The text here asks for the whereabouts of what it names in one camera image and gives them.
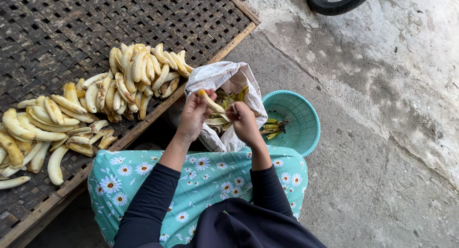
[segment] woman's left hand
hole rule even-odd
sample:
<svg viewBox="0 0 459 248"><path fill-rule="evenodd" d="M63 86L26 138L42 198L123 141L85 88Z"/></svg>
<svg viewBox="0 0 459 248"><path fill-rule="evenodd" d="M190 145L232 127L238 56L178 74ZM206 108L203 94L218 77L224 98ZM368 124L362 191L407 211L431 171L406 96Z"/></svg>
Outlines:
<svg viewBox="0 0 459 248"><path fill-rule="evenodd" d="M210 99L215 100L217 94L213 89L206 89ZM207 101L201 99L197 92L193 92L185 104L176 136L181 138L185 143L191 144L201 133L202 124L210 116L212 110L207 108Z"/></svg>

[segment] woman's right hand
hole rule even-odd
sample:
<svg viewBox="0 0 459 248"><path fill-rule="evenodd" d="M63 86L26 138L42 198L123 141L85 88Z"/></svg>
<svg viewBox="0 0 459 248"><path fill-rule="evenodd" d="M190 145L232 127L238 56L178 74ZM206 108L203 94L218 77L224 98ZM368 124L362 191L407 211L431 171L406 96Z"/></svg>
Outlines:
<svg viewBox="0 0 459 248"><path fill-rule="evenodd" d="M228 107L226 116L228 116L233 123L237 137L250 148L254 148L257 145L265 145L263 137L258 130L253 111L243 102L235 102L234 105L240 118L234 115L232 105Z"/></svg>

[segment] person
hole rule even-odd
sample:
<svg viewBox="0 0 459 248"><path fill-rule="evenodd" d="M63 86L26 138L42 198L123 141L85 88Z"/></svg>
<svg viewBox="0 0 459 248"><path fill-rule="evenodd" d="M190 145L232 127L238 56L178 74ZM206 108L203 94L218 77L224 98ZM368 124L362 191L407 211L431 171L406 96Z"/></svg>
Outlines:
<svg viewBox="0 0 459 248"><path fill-rule="evenodd" d="M215 100L213 90L206 92ZM98 152L88 188L111 246L325 247L297 221L307 186L304 159L266 145L249 107L234 108L239 117L233 107L227 116L247 145L239 152L188 152L212 112L196 93L165 151Z"/></svg>

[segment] black shirt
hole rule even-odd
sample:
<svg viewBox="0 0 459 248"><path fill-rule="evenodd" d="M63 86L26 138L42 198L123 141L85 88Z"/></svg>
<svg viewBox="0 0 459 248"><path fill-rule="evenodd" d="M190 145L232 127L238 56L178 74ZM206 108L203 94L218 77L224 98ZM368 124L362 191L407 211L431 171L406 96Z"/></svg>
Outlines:
<svg viewBox="0 0 459 248"><path fill-rule="evenodd" d="M199 216L189 244L174 248L325 248L293 216L274 166L250 171L253 203L229 198ZM114 248L162 248L161 224L174 197L180 172L157 163L121 220Z"/></svg>

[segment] woven bamboo tray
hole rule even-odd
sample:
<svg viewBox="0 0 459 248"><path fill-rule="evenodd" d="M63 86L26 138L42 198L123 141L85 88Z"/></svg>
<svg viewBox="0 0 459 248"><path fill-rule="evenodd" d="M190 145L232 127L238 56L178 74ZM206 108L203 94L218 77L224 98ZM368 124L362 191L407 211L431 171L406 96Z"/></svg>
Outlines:
<svg viewBox="0 0 459 248"><path fill-rule="evenodd" d="M0 0L0 116L22 100L62 94L65 83L107 72L110 49L120 43L164 43L164 50L186 50L197 67L220 61L259 23L240 0ZM118 140L109 150L126 148L184 89L152 98L144 121L111 124ZM50 182L47 159L38 174L14 175L31 181L0 191L0 247L24 247L83 191L92 158L69 151L61 186Z"/></svg>

